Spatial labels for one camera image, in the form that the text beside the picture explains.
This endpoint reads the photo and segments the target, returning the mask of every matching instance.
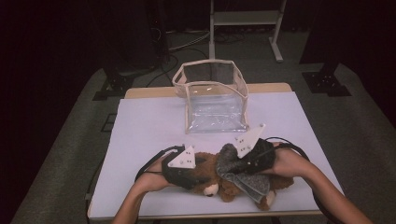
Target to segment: clear plastic container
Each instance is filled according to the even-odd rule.
[[[248,87],[232,61],[183,63],[173,78],[186,99],[186,133],[245,132]]]

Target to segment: table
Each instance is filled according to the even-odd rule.
[[[298,102],[286,83],[247,84],[247,115],[251,127],[264,122],[263,138],[279,136],[304,149],[310,160],[341,187]],[[134,182],[138,169],[162,149],[175,145],[195,145],[195,151],[216,153],[238,133],[185,134],[185,103],[173,88],[130,89],[120,101],[106,158],[88,212],[91,219],[113,218]],[[318,215],[311,189],[299,177],[277,192],[269,211],[257,209],[247,195],[231,203],[219,196],[207,198],[181,188],[148,193],[142,202],[140,219],[272,217]]]

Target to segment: gray fabric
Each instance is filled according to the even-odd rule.
[[[270,181],[267,175],[248,175],[240,171],[245,167],[246,161],[237,157],[236,148],[226,144],[219,153],[216,171],[221,178],[233,182],[256,203],[268,194]]]

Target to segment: floor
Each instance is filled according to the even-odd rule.
[[[351,96],[329,97],[312,93],[302,72],[318,71],[321,64],[299,64],[308,33],[281,32],[278,39],[283,63],[277,63],[267,37],[271,32],[225,35],[216,45],[217,58],[232,60],[247,83],[287,82],[296,92],[305,114],[341,183],[345,195],[375,223],[396,219],[396,132],[359,77],[342,64],[335,71]],[[199,34],[169,34],[177,47]],[[133,87],[170,86],[184,62],[205,59],[207,42],[173,52],[162,69],[137,77]],[[92,75],[56,139],[35,182],[12,223],[108,223],[86,218],[100,164],[111,135],[111,120],[121,97],[93,101],[106,82],[100,69]],[[211,223],[211,219],[163,220],[161,223]],[[281,217],[283,224],[326,223],[324,216]],[[218,223],[271,223],[265,217],[220,219]]]

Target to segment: wooden table edge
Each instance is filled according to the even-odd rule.
[[[292,91],[285,82],[278,83],[252,83],[247,84],[249,93],[259,92],[287,92]],[[125,99],[176,97],[174,87],[131,88],[125,93]]]

